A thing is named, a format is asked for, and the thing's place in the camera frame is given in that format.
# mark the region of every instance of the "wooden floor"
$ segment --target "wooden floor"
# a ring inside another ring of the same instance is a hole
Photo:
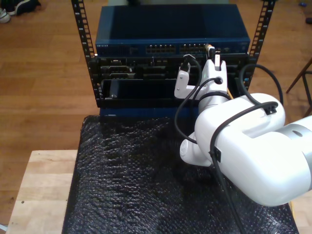
[[[98,114],[70,1],[41,2],[41,11],[0,25],[0,224],[5,225],[31,151],[77,149],[83,118]],[[95,40],[106,1],[85,2]],[[231,2],[253,38],[261,1]],[[304,20],[296,1],[276,3],[259,63],[274,71],[284,91],[312,56],[312,26]],[[277,94],[259,71],[250,91]],[[285,95],[287,122],[307,110],[303,91],[300,81]],[[312,225],[312,214],[306,220]]]

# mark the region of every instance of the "black cable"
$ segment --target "black cable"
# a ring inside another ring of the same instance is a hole
[[[199,76],[199,77],[198,77],[198,82],[197,82],[197,84],[195,85],[195,88],[190,92],[190,94],[188,94],[188,95],[186,96],[186,98],[183,100],[183,102],[182,102],[182,103],[179,105],[179,107],[177,108],[177,111],[176,111],[176,113],[175,113],[175,120],[174,120],[174,123],[175,123],[175,128],[176,128],[176,130],[180,133],[181,136],[183,136],[183,137],[184,137],[185,139],[187,139],[188,141],[190,141],[190,142],[192,142],[192,143],[194,143],[194,144],[197,144],[196,140],[194,140],[194,139],[188,137],[187,135],[185,135],[185,134],[180,130],[180,128],[179,128],[178,125],[177,125],[177,117],[178,117],[180,111],[182,110],[182,108],[183,108],[183,106],[185,105],[185,103],[187,102],[187,100],[190,99],[190,97],[195,93],[195,91],[197,90],[197,88],[199,87],[199,84],[200,84],[200,82],[201,82],[201,66],[200,66],[200,64],[197,62],[197,60],[196,60],[195,58],[190,57],[190,59],[191,59],[191,61],[193,61],[193,62],[196,64],[196,66],[198,67],[198,76]]]
[[[214,80],[215,82],[221,82],[221,79],[220,78],[210,78],[210,79],[207,79],[205,80],[200,86],[199,88],[197,89],[196,93],[194,94],[193,98],[192,98],[192,101],[191,101],[191,106],[190,106],[190,110],[191,110],[191,114],[193,115],[193,106],[194,106],[194,100],[196,99],[199,91],[201,90],[202,87],[204,87],[208,82]]]
[[[227,96],[226,94],[219,92],[219,91],[215,91],[215,92],[210,92],[210,93],[204,94],[203,96],[200,97],[200,99],[198,101],[200,102],[204,98],[211,97],[211,96],[221,96],[221,97],[227,98],[228,100],[231,100],[231,98],[229,96]]]
[[[225,179],[223,177],[223,173],[221,172],[219,164],[218,164],[218,161],[216,159],[215,142],[216,142],[216,139],[217,139],[219,133],[227,125],[229,125],[231,122],[233,122],[234,120],[236,120],[236,119],[242,117],[243,115],[248,114],[248,113],[250,113],[250,112],[252,112],[254,110],[257,110],[257,109],[260,109],[260,108],[265,108],[265,107],[272,107],[272,106],[277,107],[278,103],[275,102],[275,101],[264,102],[264,103],[260,103],[259,105],[252,106],[252,107],[250,107],[250,108],[248,108],[246,110],[243,110],[243,111],[239,112],[238,114],[236,114],[236,115],[232,116],[231,118],[227,119],[226,121],[224,121],[219,127],[217,127],[217,129],[215,130],[214,134],[212,135],[211,141],[210,141],[210,152],[209,152],[209,154],[210,154],[210,156],[211,156],[211,158],[213,160],[213,164],[214,164],[215,169],[216,169],[217,177],[218,177],[219,182],[220,182],[220,184],[221,184],[221,186],[222,186],[222,188],[224,190],[226,199],[227,199],[228,204],[229,204],[229,206],[231,208],[232,215],[234,216],[235,222],[236,222],[236,224],[237,224],[237,226],[239,228],[239,231],[242,234],[245,234],[246,231],[245,231],[245,229],[243,227],[243,224],[242,224],[242,222],[241,222],[241,220],[239,218],[239,215],[238,215],[238,213],[236,211],[236,208],[234,206],[234,203],[232,201],[232,198],[231,198],[231,196],[229,194],[229,191],[228,191],[228,188],[226,186],[226,181],[225,181]]]
[[[261,70],[265,71],[275,82],[277,89],[278,89],[278,94],[279,94],[279,101],[280,103],[282,103],[282,105],[284,105],[284,99],[283,99],[283,92],[282,92],[282,88],[276,78],[276,76],[265,66],[259,65],[259,64],[247,64],[245,65],[242,70],[240,70],[239,72],[239,84],[240,84],[240,89],[241,91],[244,93],[244,95],[246,95],[246,97],[254,104],[254,105],[258,105],[260,104],[260,102],[258,102],[256,99],[254,99],[250,93],[246,90],[245,86],[244,86],[244,74],[246,72],[247,68],[250,67],[257,67],[260,68]]]

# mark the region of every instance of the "metal bracket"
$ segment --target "metal bracket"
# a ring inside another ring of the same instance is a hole
[[[97,69],[92,69],[92,63],[96,63],[95,51],[92,44],[91,33],[89,29],[88,19],[84,7],[83,0],[72,0],[73,11],[75,14],[76,24],[80,36],[84,57],[88,66],[89,76],[96,98],[97,105],[100,105],[100,99],[103,98],[102,87],[98,79],[94,79],[94,74],[97,76]]]
[[[272,12],[275,6],[275,0],[264,0],[260,17],[258,20],[257,28],[253,37],[252,46],[249,52],[250,63],[257,64],[260,51],[263,46],[264,38],[267,33],[269,23],[271,20]],[[251,71],[249,82],[252,80],[254,68]]]

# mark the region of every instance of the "wooden plank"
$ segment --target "wooden plank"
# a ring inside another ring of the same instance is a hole
[[[32,152],[7,234],[61,233],[76,156],[77,150]],[[55,163],[64,166],[58,171]]]
[[[296,225],[300,234],[312,233],[312,191],[292,201]]]

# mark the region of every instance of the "black metal rack rail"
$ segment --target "black metal rack rail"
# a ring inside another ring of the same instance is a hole
[[[111,83],[114,82],[114,79],[124,80],[122,83],[125,86],[128,86],[131,80],[131,82],[136,82],[136,85],[139,84],[138,88],[141,88],[146,85],[146,83],[144,83],[145,80],[157,80],[157,78],[164,78],[164,76],[168,76],[166,77],[166,79],[168,79],[166,81],[166,85],[169,87],[172,86],[175,82],[177,75],[175,72],[177,73],[177,71],[170,71],[168,65],[175,64],[178,66],[183,58],[98,58],[95,54],[95,50],[92,44],[84,2],[83,0],[71,0],[71,2],[98,107],[144,107],[148,106],[149,104],[154,104],[154,107],[162,107],[164,103],[166,103],[165,106],[174,107],[180,103],[180,100],[174,100],[174,98],[171,97],[168,97],[167,100],[140,100],[137,98],[114,99],[114,94],[111,94],[109,90],[105,89],[105,87],[110,87]],[[238,73],[244,65],[248,63],[257,63],[266,32],[269,27],[274,6],[275,0],[263,1],[249,54],[240,56],[222,56],[222,59],[224,59],[227,63],[229,85],[232,87],[236,86],[235,82],[237,82]],[[199,56],[198,58],[202,58],[202,63],[204,63],[206,60],[204,56]],[[159,67],[159,70],[162,70],[162,73],[158,73],[158,71],[156,71],[156,68]],[[111,73],[110,69],[115,68],[116,71]],[[191,73],[190,77],[191,82],[192,76],[196,74],[196,70],[193,69],[193,71],[194,72]],[[247,88],[250,85],[253,73],[254,69],[251,69],[245,74],[245,86]],[[237,89],[231,90],[231,92],[233,92],[234,96],[240,95]]]

